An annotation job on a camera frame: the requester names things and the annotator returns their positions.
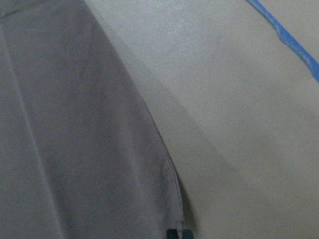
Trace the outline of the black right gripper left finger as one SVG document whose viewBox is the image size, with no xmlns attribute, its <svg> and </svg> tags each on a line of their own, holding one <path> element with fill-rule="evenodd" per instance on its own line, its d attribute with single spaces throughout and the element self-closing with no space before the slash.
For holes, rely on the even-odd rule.
<svg viewBox="0 0 319 239">
<path fill-rule="evenodd" d="M 168 229 L 166 231 L 166 239 L 179 239 L 177 229 Z"/>
</svg>

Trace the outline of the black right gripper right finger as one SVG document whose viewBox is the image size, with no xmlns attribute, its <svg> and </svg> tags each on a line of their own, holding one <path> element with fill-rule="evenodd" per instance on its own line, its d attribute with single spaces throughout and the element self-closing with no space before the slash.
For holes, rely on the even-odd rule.
<svg viewBox="0 0 319 239">
<path fill-rule="evenodd" d="M 182 232 L 182 239 L 193 239 L 193 232 L 190 229 L 184 229 Z"/>
</svg>

